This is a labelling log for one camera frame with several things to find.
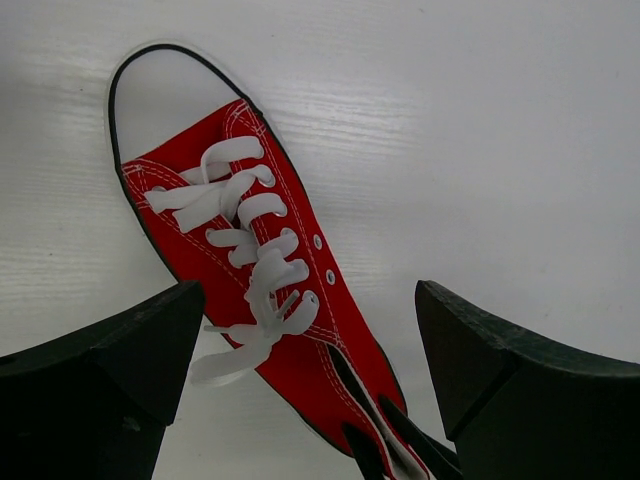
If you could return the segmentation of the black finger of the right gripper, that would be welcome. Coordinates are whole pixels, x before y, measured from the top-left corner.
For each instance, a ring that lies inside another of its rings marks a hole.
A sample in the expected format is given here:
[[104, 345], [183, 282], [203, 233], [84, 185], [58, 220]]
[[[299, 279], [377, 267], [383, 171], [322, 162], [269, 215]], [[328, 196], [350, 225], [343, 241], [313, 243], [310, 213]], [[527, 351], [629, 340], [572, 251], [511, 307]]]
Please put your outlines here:
[[384, 480], [385, 470], [376, 443], [357, 427], [344, 423], [342, 432], [365, 480]]
[[437, 479], [463, 479], [456, 453], [422, 432], [407, 415], [387, 397], [380, 395], [378, 402], [385, 418], [389, 421], [394, 431], [413, 449], [422, 463]]

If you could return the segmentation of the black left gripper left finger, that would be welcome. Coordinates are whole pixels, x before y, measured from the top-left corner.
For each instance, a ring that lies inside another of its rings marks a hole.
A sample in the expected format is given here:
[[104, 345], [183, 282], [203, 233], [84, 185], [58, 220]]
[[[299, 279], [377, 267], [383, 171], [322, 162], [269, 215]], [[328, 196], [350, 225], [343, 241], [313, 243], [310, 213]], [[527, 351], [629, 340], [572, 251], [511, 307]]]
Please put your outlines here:
[[1, 359], [4, 479], [149, 479], [175, 418], [204, 309], [179, 283]]

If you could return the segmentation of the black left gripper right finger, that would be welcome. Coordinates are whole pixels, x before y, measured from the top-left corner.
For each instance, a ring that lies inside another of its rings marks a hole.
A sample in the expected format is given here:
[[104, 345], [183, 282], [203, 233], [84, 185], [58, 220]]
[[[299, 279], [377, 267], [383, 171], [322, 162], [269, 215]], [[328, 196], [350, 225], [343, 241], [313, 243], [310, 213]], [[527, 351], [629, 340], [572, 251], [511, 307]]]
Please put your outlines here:
[[415, 306], [464, 478], [638, 478], [638, 364], [549, 339], [434, 281], [417, 283]]

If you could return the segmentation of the red canvas sneaker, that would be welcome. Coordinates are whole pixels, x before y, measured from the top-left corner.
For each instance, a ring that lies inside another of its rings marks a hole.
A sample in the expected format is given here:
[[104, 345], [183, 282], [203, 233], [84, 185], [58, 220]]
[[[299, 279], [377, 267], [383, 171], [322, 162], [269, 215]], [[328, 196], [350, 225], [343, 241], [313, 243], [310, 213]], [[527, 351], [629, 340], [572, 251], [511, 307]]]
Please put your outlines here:
[[256, 372], [338, 451], [353, 458], [348, 423], [376, 443], [385, 479], [430, 478], [382, 412], [380, 395], [406, 409], [402, 389], [256, 103], [206, 57], [158, 42], [118, 65], [106, 114], [141, 227], [177, 280], [201, 284], [230, 346], [196, 360], [192, 380]]

